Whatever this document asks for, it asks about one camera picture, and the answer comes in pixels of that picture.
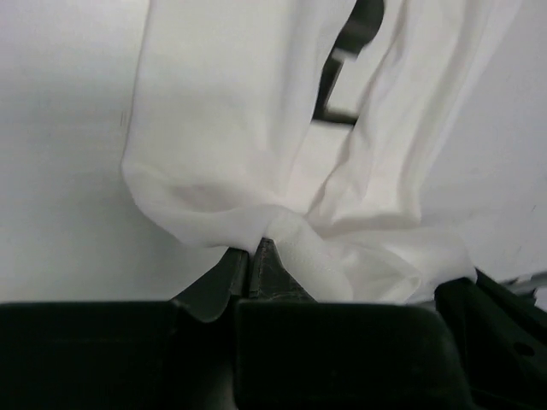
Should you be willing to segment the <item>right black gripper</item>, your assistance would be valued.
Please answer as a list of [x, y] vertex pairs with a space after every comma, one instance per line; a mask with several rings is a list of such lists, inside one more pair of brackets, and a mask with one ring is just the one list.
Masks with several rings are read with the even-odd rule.
[[358, 116], [329, 107], [344, 61], [357, 58], [376, 37], [385, 15], [383, 0], [356, 1], [323, 65], [312, 120], [328, 124], [354, 125]]

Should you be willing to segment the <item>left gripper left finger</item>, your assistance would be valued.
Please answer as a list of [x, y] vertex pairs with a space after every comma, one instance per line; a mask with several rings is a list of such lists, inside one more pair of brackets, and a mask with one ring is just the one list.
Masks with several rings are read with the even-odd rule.
[[233, 298], [246, 297], [249, 264], [250, 256], [247, 252], [228, 249], [215, 266], [171, 302], [197, 322], [215, 322]]

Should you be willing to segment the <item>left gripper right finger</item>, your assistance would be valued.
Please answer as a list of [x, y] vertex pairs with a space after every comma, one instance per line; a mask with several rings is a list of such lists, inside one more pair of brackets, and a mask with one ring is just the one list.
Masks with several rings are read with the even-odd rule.
[[263, 238], [251, 264], [249, 299], [270, 302], [315, 302], [286, 271], [273, 240]]

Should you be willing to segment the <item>white t-shirt with robot print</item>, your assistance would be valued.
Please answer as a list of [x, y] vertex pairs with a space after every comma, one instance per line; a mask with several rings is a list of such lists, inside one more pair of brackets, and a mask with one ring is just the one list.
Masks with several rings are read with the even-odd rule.
[[463, 241], [421, 222], [421, 186], [517, 1], [384, 1], [312, 120], [356, 1], [154, 1], [121, 168], [138, 208], [186, 246], [274, 241], [314, 298], [417, 302], [475, 278]]

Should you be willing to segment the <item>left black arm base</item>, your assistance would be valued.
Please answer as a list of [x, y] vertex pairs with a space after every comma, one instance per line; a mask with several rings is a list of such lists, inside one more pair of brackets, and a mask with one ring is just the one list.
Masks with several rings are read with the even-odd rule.
[[484, 409], [546, 408], [546, 312], [477, 272], [434, 292], [473, 401]]

